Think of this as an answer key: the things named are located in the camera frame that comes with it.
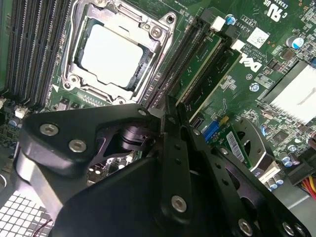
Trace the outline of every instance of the white label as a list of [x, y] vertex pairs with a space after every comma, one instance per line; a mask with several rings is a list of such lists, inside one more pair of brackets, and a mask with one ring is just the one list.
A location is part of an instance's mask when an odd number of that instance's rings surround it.
[[239, 145], [237, 143], [237, 140], [233, 134], [233, 132], [230, 132], [226, 136], [227, 141], [229, 143], [229, 146], [232, 149], [233, 154], [241, 161], [243, 162], [245, 160], [245, 157], [243, 156], [241, 149], [239, 148]]
[[268, 38], [269, 35], [257, 27], [249, 36], [247, 41], [256, 48], [261, 48]]
[[245, 53], [241, 54], [242, 58], [239, 63], [243, 63], [245, 67], [250, 67], [250, 69], [256, 73], [262, 67], [262, 64], [259, 62], [253, 61], [253, 58], [248, 58], [248, 55]]

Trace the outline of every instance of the screw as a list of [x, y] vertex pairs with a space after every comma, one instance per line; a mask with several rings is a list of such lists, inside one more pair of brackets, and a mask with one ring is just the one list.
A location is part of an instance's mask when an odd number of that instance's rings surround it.
[[284, 230], [290, 235], [290, 236], [294, 236], [294, 231], [292, 230], [292, 228], [290, 227], [290, 225], [286, 222], [282, 223]]
[[302, 227], [300, 227], [298, 224], [294, 225], [297, 231], [301, 234], [301, 236], [306, 237], [306, 234], [304, 233]]
[[239, 228], [247, 236], [252, 236], [252, 228], [245, 219], [239, 219]]
[[197, 129], [193, 129], [195, 135], [199, 136], [201, 133]]
[[297, 150], [296, 146], [294, 146], [294, 145], [288, 146], [287, 149], [288, 149], [290, 152], [295, 152], [295, 151]]
[[154, 26], [151, 33], [153, 37], [159, 38], [162, 35], [162, 30], [158, 26]]
[[225, 148], [221, 148], [220, 150], [221, 150], [221, 152], [222, 152], [224, 155], [228, 155], [228, 151], [226, 151]]
[[46, 136], [54, 136], [59, 131], [57, 126], [50, 124], [50, 123], [43, 124], [42, 126], [39, 127], [39, 130], [42, 134], [44, 134]]
[[146, 113], [145, 111], [141, 110], [141, 109], [138, 110], [138, 113], [140, 113], [140, 114], [143, 115], [143, 116], [146, 116], [146, 115], [147, 115], [147, 113]]
[[260, 85], [258, 83], [252, 83], [249, 87], [249, 90], [252, 92], [257, 92], [260, 89]]
[[87, 149], [87, 145], [82, 140], [72, 140], [69, 143], [69, 149], [76, 153], [84, 152]]
[[172, 207], [178, 212], [183, 213], [187, 210], [187, 203], [180, 196], [177, 196], [177, 195], [173, 196], [171, 198], [171, 204], [172, 204]]

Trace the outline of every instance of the sticker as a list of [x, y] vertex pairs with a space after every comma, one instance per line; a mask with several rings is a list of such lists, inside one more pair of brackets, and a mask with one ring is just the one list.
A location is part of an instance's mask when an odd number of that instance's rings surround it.
[[268, 38], [269, 35], [257, 27], [249, 36], [247, 41], [256, 48], [261, 48]]
[[237, 140], [233, 134], [233, 132], [230, 132], [226, 136], [227, 141], [229, 143], [229, 146], [232, 149], [233, 154], [241, 161], [243, 162], [245, 160], [245, 157], [243, 156], [241, 149], [239, 148], [239, 145], [237, 143]]

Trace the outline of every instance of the blue component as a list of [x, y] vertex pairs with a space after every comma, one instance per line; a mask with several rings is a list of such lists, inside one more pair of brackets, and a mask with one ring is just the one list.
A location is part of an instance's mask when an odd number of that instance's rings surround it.
[[264, 126], [260, 126], [260, 130], [262, 132], [262, 135], [266, 136], [266, 128]]
[[213, 121], [205, 130], [203, 133], [205, 137], [205, 141], [208, 142], [208, 140], [217, 132], [219, 129], [219, 122], [218, 121]]

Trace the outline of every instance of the chip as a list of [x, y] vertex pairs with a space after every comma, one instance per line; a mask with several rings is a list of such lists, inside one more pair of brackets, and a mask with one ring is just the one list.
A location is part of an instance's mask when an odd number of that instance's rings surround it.
[[286, 132], [280, 131], [278, 132], [274, 137], [273, 140], [275, 140], [278, 143], [283, 142], [289, 135]]

